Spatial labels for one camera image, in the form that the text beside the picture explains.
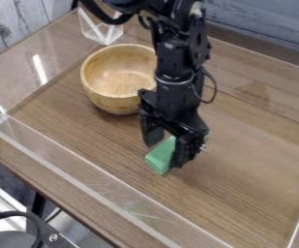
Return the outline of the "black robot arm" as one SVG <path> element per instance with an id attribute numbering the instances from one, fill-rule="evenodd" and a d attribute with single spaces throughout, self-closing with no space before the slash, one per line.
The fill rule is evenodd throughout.
<path id="1" fill-rule="evenodd" d="M 211 44 L 206 33 L 204 0 L 103 0 L 120 16 L 110 16 L 96 0 L 80 0 L 106 24 L 120 25 L 136 18 L 150 31 L 156 55 L 154 90 L 142 89 L 140 126 L 146 145 L 166 134 L 175 138 L 167 166 L 182 167 L 206 146 L 210 128 L 198 114 L 204 81 L 212 76 L 203 67 Z"/>

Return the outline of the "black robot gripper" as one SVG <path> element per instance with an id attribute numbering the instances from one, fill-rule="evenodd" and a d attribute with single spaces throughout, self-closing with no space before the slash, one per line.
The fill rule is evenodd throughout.
<path id="1" fill-rule="evenodd" d="M 203 103 L 204 78 L 194 77 L 182 82 L 156 80 L 156 90 L 142 89 L 140 128 L 147 147 L 164 138 L 164 131 L 175 137 L 170 167 L 180 168 L 202 152 L 210 128 L 198 114 Z"/>

